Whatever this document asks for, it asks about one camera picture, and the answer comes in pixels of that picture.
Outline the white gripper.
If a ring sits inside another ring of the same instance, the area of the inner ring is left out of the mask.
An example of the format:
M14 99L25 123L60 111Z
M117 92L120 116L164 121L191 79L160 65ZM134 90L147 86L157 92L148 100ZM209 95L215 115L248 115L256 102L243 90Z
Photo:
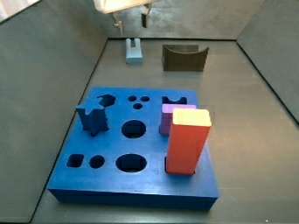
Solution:
M144 6L144 11L141 13L141 26L147 28L149 12L152 9L152 2L156 0L93 0L94 7L97 11L104 14L112 13L113 26L118 29L120 37L124 35L122 21L117 17L116 11L129 9L132 7Z

